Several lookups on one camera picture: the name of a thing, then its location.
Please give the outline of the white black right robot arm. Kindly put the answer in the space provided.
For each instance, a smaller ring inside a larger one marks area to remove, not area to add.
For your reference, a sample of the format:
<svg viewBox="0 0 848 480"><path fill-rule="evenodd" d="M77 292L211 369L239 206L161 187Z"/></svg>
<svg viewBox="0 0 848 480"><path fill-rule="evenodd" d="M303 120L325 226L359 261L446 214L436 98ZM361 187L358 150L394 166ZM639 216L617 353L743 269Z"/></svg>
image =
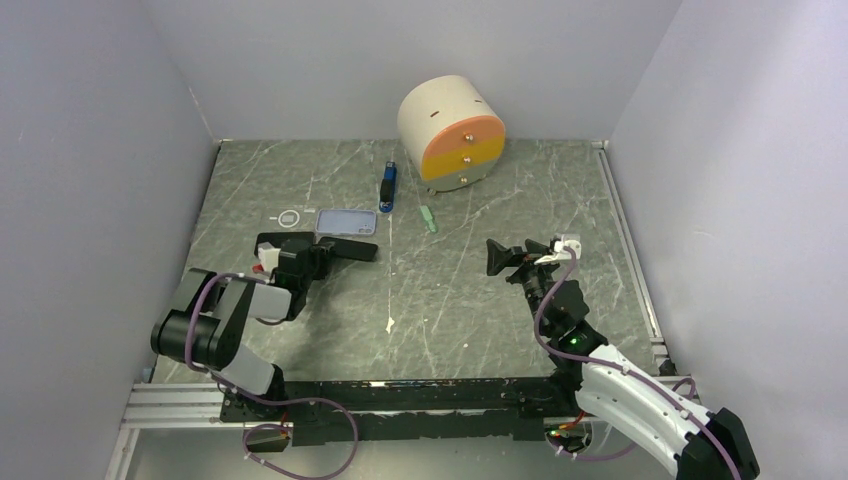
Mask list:
<svg viewBox="0 0 848 480"><path fill-rule="evenodd" d="M531 239L506 247L486 242L486 273L512 271L507 283L523 291L536 342L562 377L549 392L553 408L579 410L606 422L650 454L676 479L756 479L761 469L745 426L727 408L711 411L648 375L587 321L589 307L565 263L578 263L575 244Z"/></svg>

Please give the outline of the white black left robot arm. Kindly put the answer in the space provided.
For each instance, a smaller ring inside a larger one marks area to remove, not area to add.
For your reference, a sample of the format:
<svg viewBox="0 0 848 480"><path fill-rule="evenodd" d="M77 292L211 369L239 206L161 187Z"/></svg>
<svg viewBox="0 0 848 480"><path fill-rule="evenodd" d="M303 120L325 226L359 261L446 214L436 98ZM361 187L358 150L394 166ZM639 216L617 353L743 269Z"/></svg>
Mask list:
<svg viewBox="0 0 848 480"><path fill-rule="evenodd" d="M257 246L272 263L268 279L188 270L152 329L151 349L234 389L258 418L277 418L286 406L284 373L243 343L245 327L250 319L272 325L295 320L340 248L338 238L287 234L279 245Z"/></svg>

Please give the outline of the lilac silicone phone case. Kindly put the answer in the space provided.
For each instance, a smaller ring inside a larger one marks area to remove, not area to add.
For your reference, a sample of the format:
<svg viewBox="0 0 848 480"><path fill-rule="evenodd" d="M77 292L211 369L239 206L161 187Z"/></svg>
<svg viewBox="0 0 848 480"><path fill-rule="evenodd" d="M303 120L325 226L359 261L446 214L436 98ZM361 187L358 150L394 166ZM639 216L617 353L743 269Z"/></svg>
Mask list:
<svg viewBox="0 0 848 480"><path fill-rule="evenodd" d="M367 209L321 209L315 233L323 236L371 236L377 226L377 213Z"/></svg>

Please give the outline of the phone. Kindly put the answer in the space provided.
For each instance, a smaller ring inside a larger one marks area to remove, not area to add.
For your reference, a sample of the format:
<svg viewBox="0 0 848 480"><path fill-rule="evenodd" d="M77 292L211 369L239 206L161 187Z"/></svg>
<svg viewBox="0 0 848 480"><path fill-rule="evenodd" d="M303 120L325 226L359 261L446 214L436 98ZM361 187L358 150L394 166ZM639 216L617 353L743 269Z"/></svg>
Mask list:
<svg viewBox="0 0 848 480"><path fill-rule="evenodd" d="M357 240L332 238L332 253L341 259L373 262L376 259L378 245Z"/></svg>
<svg viewBox="0 0 848 480"><path fill-rule="evenodd" d="M310 231L263 232L256 237L254 254L260 258L261 250L277 248L292 258L309 256L315 240L315 234Z"/></svg>

